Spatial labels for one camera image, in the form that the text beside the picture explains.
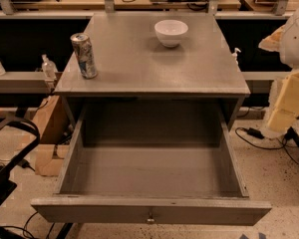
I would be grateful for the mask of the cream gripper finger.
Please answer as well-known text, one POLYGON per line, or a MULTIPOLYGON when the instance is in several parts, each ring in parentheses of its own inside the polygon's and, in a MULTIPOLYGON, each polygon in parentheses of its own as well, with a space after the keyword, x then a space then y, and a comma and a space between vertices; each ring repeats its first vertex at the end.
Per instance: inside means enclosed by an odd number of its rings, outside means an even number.
POLYGON ((268 52, 278 52, 283 30, 284 30, 284 26, 281 26, 278 29, 276 29, 271 35, 262 39, 258 47, 268 52))

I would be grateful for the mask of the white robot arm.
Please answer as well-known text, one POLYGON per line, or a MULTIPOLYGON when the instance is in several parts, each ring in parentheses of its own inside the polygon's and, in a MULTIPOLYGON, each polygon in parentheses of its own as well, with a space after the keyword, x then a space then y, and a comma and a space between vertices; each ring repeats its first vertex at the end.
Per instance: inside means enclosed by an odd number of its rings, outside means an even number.
POLYGON ((292 69, 284 79, 276 79, 271 85, 261 133, 274 138, 285 134, 299 117, 299 8, 258 47, 278 52, 280 61, 292 69))

